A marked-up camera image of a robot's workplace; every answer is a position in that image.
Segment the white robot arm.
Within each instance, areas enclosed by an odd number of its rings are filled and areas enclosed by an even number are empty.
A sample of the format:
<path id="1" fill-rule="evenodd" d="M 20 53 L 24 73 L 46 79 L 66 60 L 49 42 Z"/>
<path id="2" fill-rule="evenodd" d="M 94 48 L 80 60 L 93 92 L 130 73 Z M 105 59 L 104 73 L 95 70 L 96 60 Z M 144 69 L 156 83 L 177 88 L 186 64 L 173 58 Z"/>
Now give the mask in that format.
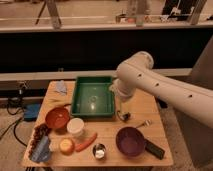
<path id="1" fill-rule="evenodd" d="M 110 89 L 122 102 L 132 98 L 137 89 L 146 91 L 213 128 L 213 90 L 162 76 L 152 71 L 153 65 L 148 52 L 135 53 L 118 65 Z"/>

